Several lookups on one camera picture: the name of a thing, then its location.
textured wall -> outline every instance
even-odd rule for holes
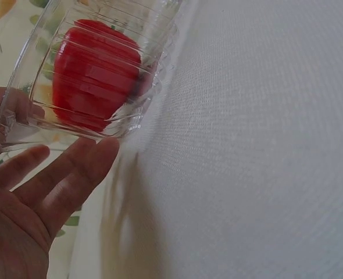
[[[343,278],[343,0],[201,1],[145,125],[164,278]]]

floral tablecloth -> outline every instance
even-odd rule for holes
[[[22,47],[48,0],[0,0],[0,86],[6,86]],[[56,133],[51,155],[36,172],[66,149],[65,139]],[[0,155],[0,164],[21,151]],[[55,239],[50,252],[48,279],[67,279],[80,211],[75,212]]]

hand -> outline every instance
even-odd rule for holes
[[[0,88],[0,101],[4,88]],[[18,98],[23,113],[28,99]],[[105,178],[119,144],[79,139],[47,168],[10,192],[49,155],[37,146],[0,165],[0,278],[46,278],[55,235]]]

finger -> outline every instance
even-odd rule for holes
[[[65,150],[54,162],[24,183],[13,193],[25,205],[33,208],[39,204],[50,191],[65,178],[73,168],[83,164],[83,157],[95,146],[95,141],[87,138],[78,139]]]
[[[48,156],[47,146],[32,147],[0,165],[0,188],[10,190]]]
[[[82,158],[83,164],[63,179],[35,209],[52,240],[71,214],[106,177],[118,150],[116,139],[103,139]]]

clear plastic container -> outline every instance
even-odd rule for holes
[[[46,143],[41,130],[99,139],[139,128],[176,34],[172,18],[131,0],[51,0],[1,103],[0,151]]]

